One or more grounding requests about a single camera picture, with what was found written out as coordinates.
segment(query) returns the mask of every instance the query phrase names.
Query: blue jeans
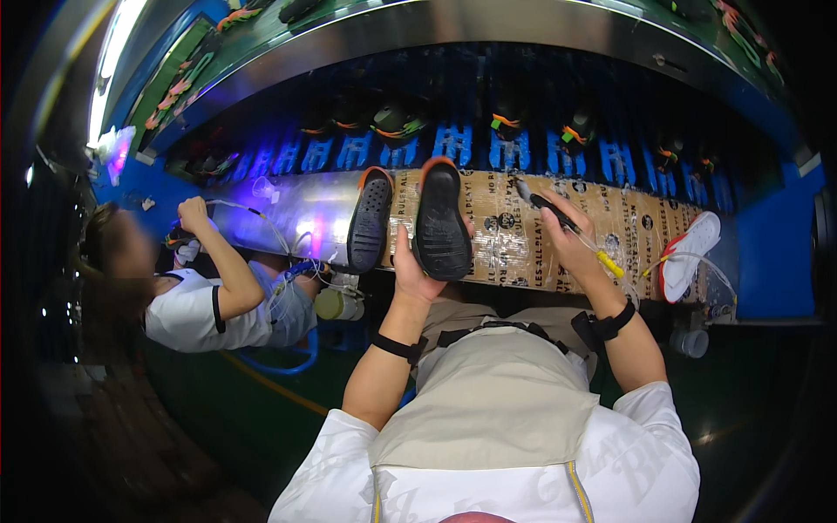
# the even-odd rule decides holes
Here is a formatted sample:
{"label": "blue jeans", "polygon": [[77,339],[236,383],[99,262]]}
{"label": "blue jeans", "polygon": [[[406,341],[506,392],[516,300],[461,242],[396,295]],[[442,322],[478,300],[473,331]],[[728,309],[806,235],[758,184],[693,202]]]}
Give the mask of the blue jeans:
{"label": "blue jeans", "polygon": [[[256,281],[264,289],[264,295],[268,296],[269,299],[275,288],[273,280],[270,279],[270,276],[264,271],[264,266],[259,262],[251,260],[248,265]],[[273,322],[273,334],[270,335],[270,339],[264,346],[276,348],[293,346],[308,331],[316,327],[314,303],[293,281],[276,297],[274,308],[269,314]]]}

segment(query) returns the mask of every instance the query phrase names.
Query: khaki pants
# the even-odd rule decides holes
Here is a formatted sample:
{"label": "khaki pants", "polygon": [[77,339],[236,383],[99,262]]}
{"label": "khaki pants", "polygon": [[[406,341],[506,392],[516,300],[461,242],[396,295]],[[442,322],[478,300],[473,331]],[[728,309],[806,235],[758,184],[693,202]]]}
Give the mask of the khaki pants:
{"label": "khaki pants", "polygon": [[[570,320],[582,310],[584,309],[574,307],[540,307],[522,310],[504,318],[504,320],[537,323],[550,338],[563,342],[570,351],[578,354],[586,362],[588,380],[592,380],[598,357],[595,352],[591,352],[584,345],[584,342],[573,330],[573,326],[570,325]],[[430,306],[430,312],[422,329],[422,336],[428,339],[422,357],[436,348],[440,333],[473,329],[482,323],[486,316],[496,318],[497,313],[487,305],[460,303],[442,297],[436,298]]]}

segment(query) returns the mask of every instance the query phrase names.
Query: white t-shirt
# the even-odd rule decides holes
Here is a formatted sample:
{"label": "white t-shirt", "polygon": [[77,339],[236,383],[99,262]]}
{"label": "white t-shirt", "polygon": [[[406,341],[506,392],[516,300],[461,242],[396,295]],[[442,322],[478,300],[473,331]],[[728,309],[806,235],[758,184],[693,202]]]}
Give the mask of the white t-shirt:
{"label": "white t-shirt", "polygon": [[[368,423],[331,410],[269,523],[370,521],[367,448],[377,434]],[[677,523],[695,514],[700,471],[668,383],[628,392],[613,410],[596,407],[576,464],[597,523]],[[378,478],[382,521],[424,523],[471,511],[516,523],[583,521],[564,465],[468,471],[379,467]]]}
{"label": "white t-shirt", "polygon": [[221,279],[206,279],[194,269],[167,272],[180,281],[146,310],[146,336],[180,352],[207,352],[263,346],[270,338],[265,303],[232,320],[221,321]]}

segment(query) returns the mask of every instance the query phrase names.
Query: black shoe sole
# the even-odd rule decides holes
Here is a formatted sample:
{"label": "black shoe sole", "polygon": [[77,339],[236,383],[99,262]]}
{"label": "black shoe sole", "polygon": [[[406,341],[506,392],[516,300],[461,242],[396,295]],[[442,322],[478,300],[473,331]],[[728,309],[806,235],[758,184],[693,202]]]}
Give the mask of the black shoe sole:
{"label": "black shoe sole", "polygon": [[393,179],[381,167],[369,167],[358,186],[362,192],[349,225],[347,245],[350,274],[372,270],[381,259],[393,202]]}
{"label": "black shoe sole", "polygon": [[460,213],[460,172],[448,158],[424,163],[413,255],[438,281],[457,281],[470,271],[472,248]]}

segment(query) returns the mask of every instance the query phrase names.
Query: yellow floor line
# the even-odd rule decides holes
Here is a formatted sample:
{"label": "yellow floor line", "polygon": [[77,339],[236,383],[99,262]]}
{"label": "yellow floor line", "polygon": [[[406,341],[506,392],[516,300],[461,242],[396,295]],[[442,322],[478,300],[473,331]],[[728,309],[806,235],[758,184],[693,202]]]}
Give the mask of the yellow floor line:
{"label": "yellow floor line", "polygon": [[233,356],[229,352],[220,351],[219,353],[226,360],[228,360],[230,363],[235,365],[241,372],[243,372],[244,374],[252,377],[255,381],[261,383],[262,385],[264,385],[265,387],[267,387],[271,391],[277,392],[277,393],[281,394],[282,396],[287,397],[292,402],[297,403],[299,405],[302,405],[303,407],[307,408],[308,410],[311,410],[311,411],[313,411],[317,414],[320,414],[321,416],[325,417],[328,414],[328,409],[327,408],[323,407],[322,405],[318,405],[318,404],[312,402],[310,399],[305,399],[304,397],[300,396],[299,394],[291,392],[288,389],[279,385],[278,383],[262,376],[257,371],[250,368],[246,363],[239,360],[237,357]]}

